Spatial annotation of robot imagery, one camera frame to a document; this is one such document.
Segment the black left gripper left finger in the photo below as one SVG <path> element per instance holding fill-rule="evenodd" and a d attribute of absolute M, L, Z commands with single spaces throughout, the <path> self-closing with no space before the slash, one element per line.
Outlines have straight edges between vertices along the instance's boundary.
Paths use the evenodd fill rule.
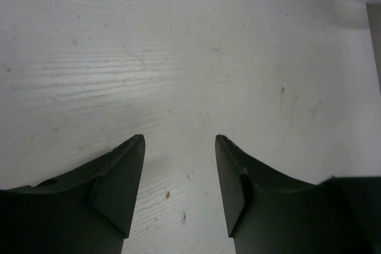
<path fill-rule="evenodd" d="M 1 191 L 2 253 L 121 253 L 145 156 L 134 135 L 37 186 Z"/>

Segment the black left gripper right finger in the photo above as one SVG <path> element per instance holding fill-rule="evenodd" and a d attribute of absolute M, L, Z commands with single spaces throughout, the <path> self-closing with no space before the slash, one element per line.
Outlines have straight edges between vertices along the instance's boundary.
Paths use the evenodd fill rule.
<path fill-rule="evenodd" d="M 380 178 L 332 177 L 317 185 L 216 137 L 228 236 L 237 253 L 379 253 Z"/>

